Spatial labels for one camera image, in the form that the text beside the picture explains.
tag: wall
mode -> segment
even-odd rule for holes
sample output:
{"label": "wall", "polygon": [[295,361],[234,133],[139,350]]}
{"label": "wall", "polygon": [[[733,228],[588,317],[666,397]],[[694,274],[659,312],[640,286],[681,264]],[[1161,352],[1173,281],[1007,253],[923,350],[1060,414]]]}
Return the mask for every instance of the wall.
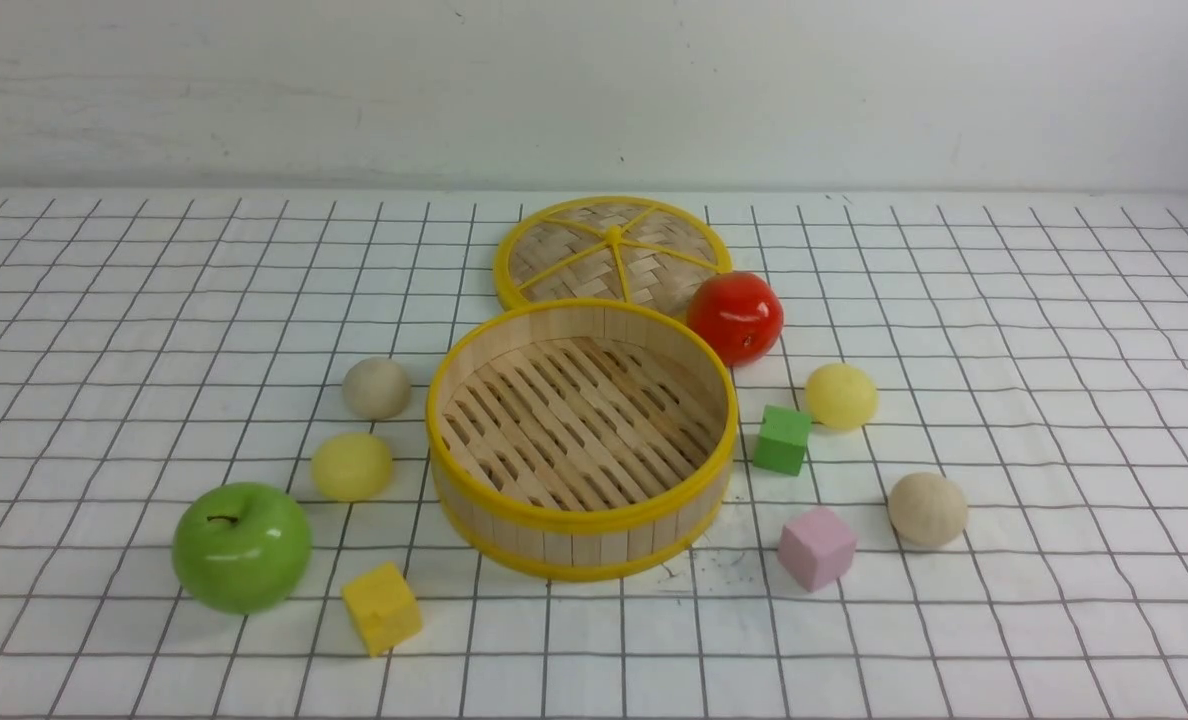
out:
{"label": "wall", "polygon": [[0,0],[0,184],[1188,190],[1188,0]]}

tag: block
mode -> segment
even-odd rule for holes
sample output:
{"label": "block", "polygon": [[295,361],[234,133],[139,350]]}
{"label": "block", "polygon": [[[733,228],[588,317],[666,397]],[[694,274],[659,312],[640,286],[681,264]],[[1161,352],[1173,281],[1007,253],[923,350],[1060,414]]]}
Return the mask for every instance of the block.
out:
{"label": "block", "polygon": [[813,417],[798,410],[767,405],[763,409],[763,424],[758,429],[753,462],[756,468],[783,475],[798,475],[808,451],[808,434]]}
{"label": "block", "polygon": [[371,657],[421,632],[421,607],[393,562],[350,580],[341,598]]}
{"label": "block", "polygon": [[777,560],[808,592],[835,582],[857,555],[857,533],[828,507],[814,507],[781,530]]}

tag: steamer basket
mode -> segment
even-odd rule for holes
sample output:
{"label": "steamer basket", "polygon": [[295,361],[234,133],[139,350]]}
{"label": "steamer basket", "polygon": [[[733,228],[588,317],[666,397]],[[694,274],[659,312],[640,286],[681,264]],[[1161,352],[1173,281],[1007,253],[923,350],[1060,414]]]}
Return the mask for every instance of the steamer basket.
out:
{"label": "steamer basket", "polygon": [[687,210],[644,197],[599,196],[522,220],[498,247],[493,276],[506,310],[602,297],[682,318],[699,284],[731,270],[718,233]]}
{"label": "steamer basket", "polygon": [[539,577],[623,577],[684,550],[718,513],[737,392],[675,320],[558,299],[457,342],[425,425],[440,501],[466,542]]}

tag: tomato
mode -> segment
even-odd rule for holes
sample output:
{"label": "tomato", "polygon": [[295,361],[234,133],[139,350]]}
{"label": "tomato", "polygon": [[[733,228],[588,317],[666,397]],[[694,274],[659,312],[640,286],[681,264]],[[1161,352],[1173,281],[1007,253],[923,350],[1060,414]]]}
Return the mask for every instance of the tomato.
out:
{"label": "tomato", "polygon": [[696,288],[687,305],[687,327],[699,334],[728,368],[752,364],[781,337],[785,310],[758,274],[714,274]]}

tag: green cube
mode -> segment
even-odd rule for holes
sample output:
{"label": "green cube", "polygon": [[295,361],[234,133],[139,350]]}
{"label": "green cube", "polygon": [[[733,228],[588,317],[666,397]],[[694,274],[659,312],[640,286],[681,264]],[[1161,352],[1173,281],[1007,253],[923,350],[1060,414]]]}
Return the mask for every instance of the green cube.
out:
{"label": "green cube", "polygon": [[798,410],[767,405],[754,447],[754,467],[783,475],[798,475],[808,451],[808,434],[813,417]]}

